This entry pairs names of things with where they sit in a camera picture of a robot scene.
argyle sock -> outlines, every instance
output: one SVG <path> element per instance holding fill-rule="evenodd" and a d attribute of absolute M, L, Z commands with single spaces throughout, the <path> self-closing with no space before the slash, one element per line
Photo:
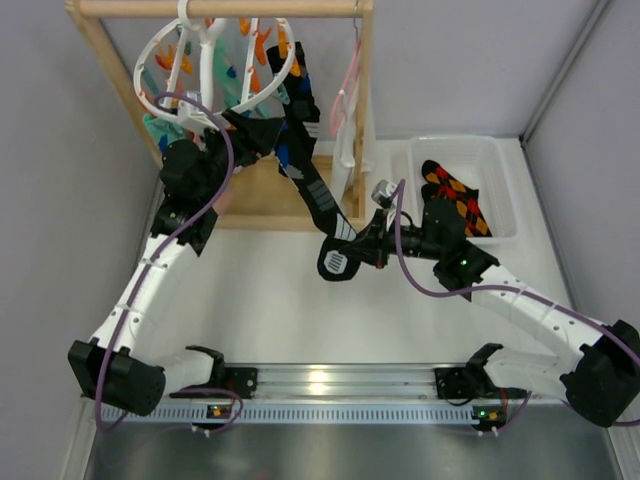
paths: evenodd
<path fill-rule="evenodd" d="M 295 76 L 288 73 L 282 82 L 282 87 L 289 96 L 289 103 L 282 104 L 284 115 L 289 123 L 289 127 L 300 139 L 300 143 L 309 156 L 313 155 L 313 149 L 318 138 L 318 127 L 320 125 L 320 109 L 316 106 L 313 93 L 311 91 L 311 78 L 307 71 L 307 62 L 304 49 L 300 42 L 296 42 L 296 60 L 300 65 L 300 75 Z M 284 59 L 280 58 L 278 46 L 267 50 L 269 66 L 275 75 L 282 70 Z"/>
<path fill-rule="evenodd" d="M 478 206 L 478 190 L 469 188 L 433 160 L 422 164 L 422 176 L 427 181 L 421 189 L 425 203 L 436 198 L 450 200 L 467 222 L 467 237 L 493 236 Z"/>

wooden rod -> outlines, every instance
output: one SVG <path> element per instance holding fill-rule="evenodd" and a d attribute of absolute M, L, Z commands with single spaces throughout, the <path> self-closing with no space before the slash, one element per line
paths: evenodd
<path fill-rule="evenodd" d="M 80 0 L 80 15 L 89 18 L 176 18 L 177 0 Z M 191 0 L 189 17 L 324 17 L 360 18 L 372 0 Z"/>
<path fill-rule="evenodd" d="M 360 80 L 358 85 L 358 103 L 356 106 L 356 139 L 355 139 L 355 159 L 356 167 L 353 175 L 353 195 L 354 205 L 357 208 L 355 215 L 363 218 L 365 216 L 366 185 L 362 173 L 362 157 L 364 155 L 364 133 L 367 122 L 367 99 L 369 93 L 369 76 L 371 71 L 371 48 L 373 39 L 373 8 L 364 12 L 362 17 L 362 28 L 360 33 Z"/>
<path fill-rule="evenodd" d="M 142 136 L 142 139 L 146 143 L 153 159 L 159 167 L 162 167 L 162 160 L 160 158 L 160 152 L 158 146 L 153 139 L 147 133 L 147 129 L 142 122 L 142 116 L 146 113 L 138 96 L 133 90 L 133 83 L 131 81 L 131 75 L 127 71 L 127 68 L 122 63 L 122 59 L 116 52 L 111 39 L 105 32 L 102 23 L 97 18 L 84 18 L 77 13 L 78 0 L 67 0 L 65 6 L 69 16 L 75 23 L 76 27 L 87 41 L 98 63 L 104 70 L 107 78 L 116 90 L 116 93 L 120 97 L 124 107 L 127 109 L 133 124 Z"/>

sock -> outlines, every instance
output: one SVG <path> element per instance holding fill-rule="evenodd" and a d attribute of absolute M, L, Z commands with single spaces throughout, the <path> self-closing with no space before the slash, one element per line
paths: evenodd
<path fill-rule="evenodd" d="M 267 50 L 267 58 L 273 73 L 278 73 L 284 60 L 280 58 L 277 46 Z M 282 105 L 286 123 L 276 143 L 276 156 L 280 172 L 295 184 L 309 209 L 313 224 L 327 235 L 318 256 L 318 273 L 330 282 L 350 280 L 357 273 L 360 261 L 345 257 L 338 253 L 338 249 L 355 239 L 356 231 L 311 162 L 318 137 L 320 110 L 311 92 L 311 80 L 300 42 L 296 42 L 296 59 L 300 65 L 300 76 L 289 73 L 282 82 L 289 103 Z"/>
<path fill-rule="evenodd" d="M 281 90 L 284 90 L 289 99 L 289 102 L 282 104 L 282 108 L 285 118 L 289 121 L 289 127 L 296 132 L 302 147 L 311 156 L 318 138 L 320 109 L 316 106 L 311 91 L 311 78 L 307 71 L 304 49 L 300 42 L 296 42 L 295 55 L 298 65 L 300 65 L 300 75 L 295 76 L 288 73 L 280 85 Z M 274 75 L 282 70 L 284 59 L 280 58 L 277 45 L 267 50 L 267 58 Z M 282 168 L 279 169 L 279 172 L 282 175 L 285 174 Z"/>
<path fill-rule="evenodd" d="M 421 190 L 425 203 L 436 198 L 450 200 L 467 222 L 467 237 L 493 236 L 478 206 L 478 190 L 467 187 L 433 160 L 422 164 L 422 176 L 427 181 Z"/>

black sock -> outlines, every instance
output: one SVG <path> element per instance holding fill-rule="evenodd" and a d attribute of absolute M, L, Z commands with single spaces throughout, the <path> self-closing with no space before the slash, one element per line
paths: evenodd
<path fill-rule="evenodd" d="M 278 47 L 269 48 L 267 57 L 273 73 L 279 72 L 284 60 L 280 58 Z M 300 76 L 289 73 L 283 81 L 290 102 L 283 105 L 287 122 L 280 132 L 276 155 L 280 171 L 295 184 L 309 209 L 313 224 L 327 235 L 318 258 L 318 273 L 327 281 L 350 280 L 358 271 L 360 262 L 347 259 L 337 249 L 353 240 L 356 231 L 311 162 L 318 135 L 320 110 L 311 92 L 311 80 L 300 42 L 296 42 L 296 59 L 300 65 Z"/>

teal cloth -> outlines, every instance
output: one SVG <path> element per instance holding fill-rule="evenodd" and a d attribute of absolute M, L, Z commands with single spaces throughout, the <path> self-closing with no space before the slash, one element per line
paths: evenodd
<path fill-rule="evenodd" d="M 180 125 L 154 117 L 148 113 L 142 117 L 142 122 L 161 151 L 176 140 L 181 140 L 188 136 L 187 130 Z"/>
<path fill-rule="evenodd" d="M 224 104 L 227 108 L 233 108 L 240 104 L 242 84 L 238 79 L 238 72 L 233 66 L 229 51 L 222 38 L 218 38 L 213 52 L 213 75 L 222 85 Z M 271 112 L 264 102 L 255 107 L 262 118 L 271 118 Z"/>

